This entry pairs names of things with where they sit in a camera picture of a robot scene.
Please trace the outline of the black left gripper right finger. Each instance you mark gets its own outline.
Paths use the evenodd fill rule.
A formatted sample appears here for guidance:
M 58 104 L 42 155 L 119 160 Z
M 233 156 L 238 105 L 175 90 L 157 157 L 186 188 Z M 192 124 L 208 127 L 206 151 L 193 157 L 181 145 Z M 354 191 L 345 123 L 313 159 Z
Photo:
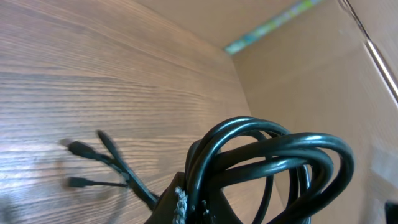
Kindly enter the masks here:
M 198 222 L 202 224 L 242 224 L 221 189 L 202 193 L 201 212 Z

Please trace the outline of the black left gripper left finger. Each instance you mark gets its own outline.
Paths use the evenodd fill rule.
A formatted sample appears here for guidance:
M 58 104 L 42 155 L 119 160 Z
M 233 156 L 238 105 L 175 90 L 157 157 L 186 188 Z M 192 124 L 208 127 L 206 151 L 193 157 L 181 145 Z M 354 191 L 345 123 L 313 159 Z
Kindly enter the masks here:
M 152 224 L 186 224 L 187 202 L 185 174 L 178 172 L 152 212 Z

